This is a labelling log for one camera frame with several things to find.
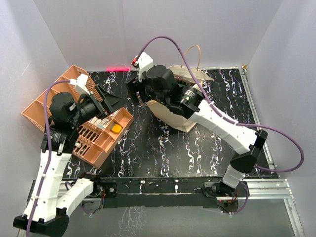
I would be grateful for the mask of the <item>brown paper bag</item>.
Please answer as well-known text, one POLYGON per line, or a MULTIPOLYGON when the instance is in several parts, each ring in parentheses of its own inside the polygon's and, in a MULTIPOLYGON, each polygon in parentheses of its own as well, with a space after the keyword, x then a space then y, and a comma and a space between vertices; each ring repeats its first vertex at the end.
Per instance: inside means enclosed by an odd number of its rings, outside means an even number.
MULTIPOLYGON (((175 79, 180 84, 190 85, 195 87, 197 90, 201 91, 197 86, 195 86, 195 81, 189 74, 189 71, 186 67, 176 65, 170 66, 168 68, 173 72, 175 79)), ((214 78, 212 78, 200 69, 191 68, 191 70, 200 85, 203 85, 208 80, 214 81, 214 78)), ((196 125, 195 122, 190 121, 180 115, 172 113, 166 106, 154 100, 146 102, 145 105, 151 110, 151 112, 155 115, 156 118, 160 119, 170 127, 177 129, 179 131, 189 132, 196 125)))

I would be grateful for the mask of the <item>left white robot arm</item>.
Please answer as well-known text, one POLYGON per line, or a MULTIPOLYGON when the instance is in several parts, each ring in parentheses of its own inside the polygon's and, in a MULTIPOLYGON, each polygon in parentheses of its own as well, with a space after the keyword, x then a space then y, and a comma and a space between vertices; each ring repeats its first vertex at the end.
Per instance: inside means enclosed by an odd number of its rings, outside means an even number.
POLYGON ((101 95, 98 101, 93 92, 83 86, 78 101, 69 92, 59 92, 44 106, 44 136, 40 147, 40 166, 27 207, 15 217, 13 226, 25 230, 26 236, 38 233, 61 237, 69 217, 85 197, 97 197, 102 185, 98 175, 84 174, 61 197, 58 197, 65 167, 72 157, 79 137, 79 127, 94 117, 104 119, 125 105, 124 99, 95 86, 101 95))

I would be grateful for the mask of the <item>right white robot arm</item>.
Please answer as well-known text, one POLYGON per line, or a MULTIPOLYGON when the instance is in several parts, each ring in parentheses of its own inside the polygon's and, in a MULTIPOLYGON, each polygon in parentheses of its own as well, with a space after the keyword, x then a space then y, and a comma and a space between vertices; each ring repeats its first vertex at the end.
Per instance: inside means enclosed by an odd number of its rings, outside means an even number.
POLYGON ((153 66, 125 83, 129 97, 137 105, 154 100, 175 115, 200 124, 226 141, 235 151, 220 182, 206 191, 215 197, 233 196, 238 184, 254 168, 267 139, 264 130, 255 131, 236 122, 208 103, 199 85, 185 85, 166 66, 153 66))

